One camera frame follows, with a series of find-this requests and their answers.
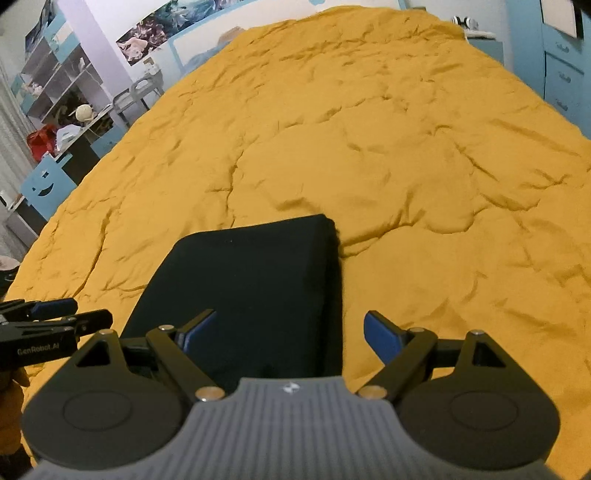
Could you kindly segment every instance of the metal screw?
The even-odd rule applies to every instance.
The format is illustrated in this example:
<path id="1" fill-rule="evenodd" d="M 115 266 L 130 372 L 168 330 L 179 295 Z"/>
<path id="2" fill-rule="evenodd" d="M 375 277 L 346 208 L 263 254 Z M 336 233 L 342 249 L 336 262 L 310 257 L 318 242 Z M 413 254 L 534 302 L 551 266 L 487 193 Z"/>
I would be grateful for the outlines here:
<path id="1" fill-rule="evenodd" d="M 216 401 L 225 397 L 226 392 L 220 387 L 201 387 L 195 392 L 195 396 L 201 401 Z"/>
<path id="2" fill-rule="evenodd" d="M 388 396 L 388 390 L 379 385 L 366 385 L 359 389 L 357 395 L 366 400 L 383 400 Z"/>

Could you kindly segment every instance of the gray gripper base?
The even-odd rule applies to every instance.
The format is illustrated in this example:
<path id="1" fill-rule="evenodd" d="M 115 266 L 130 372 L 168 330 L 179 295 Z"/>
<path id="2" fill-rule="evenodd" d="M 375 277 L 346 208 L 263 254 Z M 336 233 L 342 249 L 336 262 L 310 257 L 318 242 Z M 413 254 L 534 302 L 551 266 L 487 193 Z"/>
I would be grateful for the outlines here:
<path id="1" fill-rule="evenodd" d="M 196 404 L 178 435 L 140 462 L 94 472 L 73 471 L 41 462 L 25 477 L 25 480 L 185 479 L 557 480 L 558 477 L 542 461 L 497 473 L 471 471 L 442 461 L 414 443 L 389 403 L 351 394 L 341 377 L 292 381 L 244 379 L 228 398 Z"/>

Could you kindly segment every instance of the bed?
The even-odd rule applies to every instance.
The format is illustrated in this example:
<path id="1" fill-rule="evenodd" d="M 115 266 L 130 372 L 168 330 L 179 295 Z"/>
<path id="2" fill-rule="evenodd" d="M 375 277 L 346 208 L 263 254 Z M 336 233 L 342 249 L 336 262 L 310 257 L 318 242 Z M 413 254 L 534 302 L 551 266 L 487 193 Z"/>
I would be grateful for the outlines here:
<path id="1" fill-rule="evenodd" d="M 172 87 L 49 221 L 9 298 L 73 296 L 121 332 L 193 232 L 324 213 L 343 271 L 344 377 L 381 368 L 379 310 L 484 329 L 561 414 L 549 465 L 590 467 L 591 142 L 459 27 L 338 7 L 253 28 Z M 62 362 L 29 370 L 34 394 Z"/>

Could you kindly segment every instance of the wall mural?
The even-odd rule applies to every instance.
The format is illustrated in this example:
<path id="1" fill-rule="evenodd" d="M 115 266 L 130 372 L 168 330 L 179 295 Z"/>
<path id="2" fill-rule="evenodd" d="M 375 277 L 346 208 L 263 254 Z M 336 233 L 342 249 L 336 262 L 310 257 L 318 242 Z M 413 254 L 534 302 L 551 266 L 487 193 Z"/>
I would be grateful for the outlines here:
<path id="1" fill-rule="evenodd" d="M 177 33 L 243 0 L 171 0 L 149 14 L 118 41 L 121 53 L 135 65 Z"/>
<path id="2" fill-rule="evenodd" d="M 33 27 L 33 29 L 28 33 L 25 37 L 25 57 L 29 58 L 31 52 L 35 49 L 39 38 L 41 38 L 41 34 L 45 30 L 45 28 L 53 22 L 53 19 L 56 17 L 56 5 L 54 4 L 53 0 L 46 0 L 45 4 L 43 5 L 43 10 L 41 10 L 41 15 L 39 16 L 39 21 Z"/>

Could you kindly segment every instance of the blue drawer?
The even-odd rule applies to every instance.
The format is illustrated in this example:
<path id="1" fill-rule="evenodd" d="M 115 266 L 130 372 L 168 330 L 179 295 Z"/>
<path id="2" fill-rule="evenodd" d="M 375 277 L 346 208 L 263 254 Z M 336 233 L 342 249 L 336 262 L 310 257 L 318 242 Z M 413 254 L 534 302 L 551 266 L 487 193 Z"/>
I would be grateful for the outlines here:
<path id="1" fill-rule="evenodd" d="M 542 24 L 544 50 L 583 71 L 583 42 L 555 28 Z"/>
<path id="2" fill-rule="evenodd" d="M 488 38 L 469 38 L 468 42 L 478 50 L 483 51 L 488 56 L 494 58 L 496 61 L 505 63 L 505 56 L 503 54 L 503 42 L 490 40 Z"/>
<path id="3" fill-rule="evenodd" d="M 91 145 L 92 150 L 99 158 L 103 158 L 107 153 L 113 150 L 113 147 L 119 143 L 119 140 L 121 140 L 124 135 L 125 132 L 122 129 L 119 127 L 113 127 Z"/>
<path id="4" fill-rule="evenodd" d="M 47 27 L 44 36 L 60 63 L 64 63 L 70 53 L 80 44 L 78 37 L 61 12 Z"/>
<path id="5" fill-rule="evenodd" d="M 582 85 L 582 73 L 551 55 L 546 55 L 544 99 L 576 125 L 579 124 Z"/>
<path id="6" fill-rule="evenodd" d="M 64 26 L 66 23 L 66 17 L 63 13 L 58 12 L 56 17 L 53 21 L 47 26 L 45 31 L 43 32 L 43 36 L 48 42 L 51 42 L 51 39 L 55 36 L 57 32 L 59 32 L 60 28 Z"/>
<path id="7" fill-rule="evenodd" d="M 17 75 L 14 77 L 14 81 L 10 86 L 10 91 L 14 96 L 18 95 L 18 92 L 21 90 L 21 87 L 24 85 L 24 80 L 22 79 L 21 75 Z"/>
<path id="8" fill-rule="evenodd" d="M 25 95 L 25 98 L 22 100 L 21 103 L 21 110 L 25 113 L 25 115 L 28 115 L 29 110 L 35 103 L 35 100 L 37 99 L 33 97 L 33 95 L 31 95 L 30 93 Z"/>

